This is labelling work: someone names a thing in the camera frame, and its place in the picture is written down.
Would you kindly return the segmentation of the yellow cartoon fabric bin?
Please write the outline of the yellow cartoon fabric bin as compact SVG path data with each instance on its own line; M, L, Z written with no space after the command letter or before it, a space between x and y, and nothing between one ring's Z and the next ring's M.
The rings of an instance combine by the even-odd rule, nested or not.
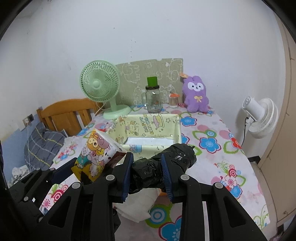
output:
M182 142L177 114L129 114L120 116L106 131L135 159L151 158L173 144Z

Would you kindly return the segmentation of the white standing fan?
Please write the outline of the white standing fan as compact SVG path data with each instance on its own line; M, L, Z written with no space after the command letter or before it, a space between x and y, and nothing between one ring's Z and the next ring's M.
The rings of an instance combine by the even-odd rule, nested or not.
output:
M278 108L270 98L256 101L253 97L247 96L242 109L247 114L245 132L249 132L256 139L266 137L278 123Z

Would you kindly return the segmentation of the orange green tissue pack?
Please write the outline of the orange green tissue pack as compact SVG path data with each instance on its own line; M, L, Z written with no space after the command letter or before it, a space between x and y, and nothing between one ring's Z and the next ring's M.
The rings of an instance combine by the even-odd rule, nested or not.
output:
M162 190L159 190L159 195L158 195L158 198L155 201L155 204L169 206L169 205L171 205L171 201L168 198L166 192L162 192Z

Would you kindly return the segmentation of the black plastic bag bundle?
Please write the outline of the black plastic bag bundle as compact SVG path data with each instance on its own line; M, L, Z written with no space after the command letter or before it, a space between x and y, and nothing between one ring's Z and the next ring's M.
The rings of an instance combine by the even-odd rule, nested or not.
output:
M197 161L194 148L186 144L173 144L149 159L138 159L130 170L129 194L146 188L158 188L166 192L161 164L163 154L167 154L183 174Z

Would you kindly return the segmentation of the green desk fan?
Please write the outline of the green desk fan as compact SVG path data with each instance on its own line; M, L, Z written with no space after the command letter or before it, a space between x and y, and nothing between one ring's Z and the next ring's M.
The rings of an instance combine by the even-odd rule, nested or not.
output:
M116 104L120 75L115 65L103 60L92 61L81 71L79 82L86 97L94 102L110 104L110 108L103 112L105 119L116 119L131 112L129 106Z

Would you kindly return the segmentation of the green plastic cup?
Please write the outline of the green plastic cup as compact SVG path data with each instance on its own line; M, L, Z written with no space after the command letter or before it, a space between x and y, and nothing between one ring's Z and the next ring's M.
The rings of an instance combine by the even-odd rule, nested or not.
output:
M151 76L147 78L147 86L148 87L156 87L158 86L158 78L156 76Z

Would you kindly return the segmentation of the floral tablecloth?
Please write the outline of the floral tablecloth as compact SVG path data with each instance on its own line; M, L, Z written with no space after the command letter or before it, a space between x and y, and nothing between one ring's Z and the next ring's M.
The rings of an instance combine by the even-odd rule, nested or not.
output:
M131 115L148 114L143 106L133 106ZM194 148L197 157L187 174L203 184L222 183L247 211L255 224L263 229L270 223L269 213L260 184L240 144L213 109L206 113L189 113L183 107L164 106L160 114L177 114L181 122L182 142ZM113 124L97 116L87 127L65 140L53 159L58 168L77 157L91 132L102 132ZM178 240L181 228L180 204L155 204L150 218L136 223L122 217L115 233L116 240Z

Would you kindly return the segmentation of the wall power socket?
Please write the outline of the wall power socket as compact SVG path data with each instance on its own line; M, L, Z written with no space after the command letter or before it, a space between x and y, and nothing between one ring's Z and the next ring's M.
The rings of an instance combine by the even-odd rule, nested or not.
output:
M32 121L34 121L34 116L30 114L26 118L23 119L24 126L28 126Z

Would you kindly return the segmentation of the beige door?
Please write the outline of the beige door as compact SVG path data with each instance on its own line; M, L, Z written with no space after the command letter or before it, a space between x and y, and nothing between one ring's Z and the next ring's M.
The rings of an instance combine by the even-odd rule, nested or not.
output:
M273 202L277 227L295 215L295 41L276 18L285 51L285 93L278 124L259 162Z

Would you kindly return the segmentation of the yellow cartoon tissue pack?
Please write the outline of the yellow cartoon tissue pack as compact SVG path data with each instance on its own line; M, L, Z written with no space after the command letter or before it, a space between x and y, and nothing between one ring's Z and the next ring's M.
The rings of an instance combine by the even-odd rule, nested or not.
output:
M80 182L94 182L106 166L113 168L126 155L126 150L108 134L94 129L71 168Z

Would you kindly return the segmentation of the crumpled white clothes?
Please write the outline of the crumpled white clothes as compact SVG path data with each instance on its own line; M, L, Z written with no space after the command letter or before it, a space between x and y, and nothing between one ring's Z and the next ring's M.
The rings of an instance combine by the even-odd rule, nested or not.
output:
M12 178L11 178L10 181L8 181L8 187L9 188L12 187L18 181L20 181L25 176L27 176L27 174L30 173L30 170L27 167L27 165L23 165L21 167L14 167L12 169L11 173L12 173Z

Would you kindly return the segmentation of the white cloth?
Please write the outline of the white cloth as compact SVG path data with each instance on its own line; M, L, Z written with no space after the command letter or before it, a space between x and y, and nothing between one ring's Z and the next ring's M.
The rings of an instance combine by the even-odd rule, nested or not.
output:
M124 203L114 203L113 207L122 217L139 223L151 217L149 210L154 206L160 192L156 188L142 189L135 194L129 194Z

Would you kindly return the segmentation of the cotton swab jar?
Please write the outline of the cotton swab jar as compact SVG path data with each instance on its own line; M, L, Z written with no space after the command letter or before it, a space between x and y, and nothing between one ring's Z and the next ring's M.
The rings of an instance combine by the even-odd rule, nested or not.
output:
M179 97L180 95L177 93L171 92L169 94L169 106L170 108L177 108L179 104Z

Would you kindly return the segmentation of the glass mason jar mug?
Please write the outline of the glass mason jar mug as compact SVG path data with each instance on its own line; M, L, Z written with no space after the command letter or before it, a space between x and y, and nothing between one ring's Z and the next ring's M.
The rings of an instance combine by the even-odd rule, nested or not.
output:
M160 113L162 109L159 85L145 87L145 103L149 113Z

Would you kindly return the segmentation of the purple plush bunny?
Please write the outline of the purple plush bunny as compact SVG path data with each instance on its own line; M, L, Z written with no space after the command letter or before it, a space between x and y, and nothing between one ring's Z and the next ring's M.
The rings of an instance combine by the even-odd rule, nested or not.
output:
M182 92L184 94L184 104L188 112L206 113L209 110L206 86L199 76L184 78Z

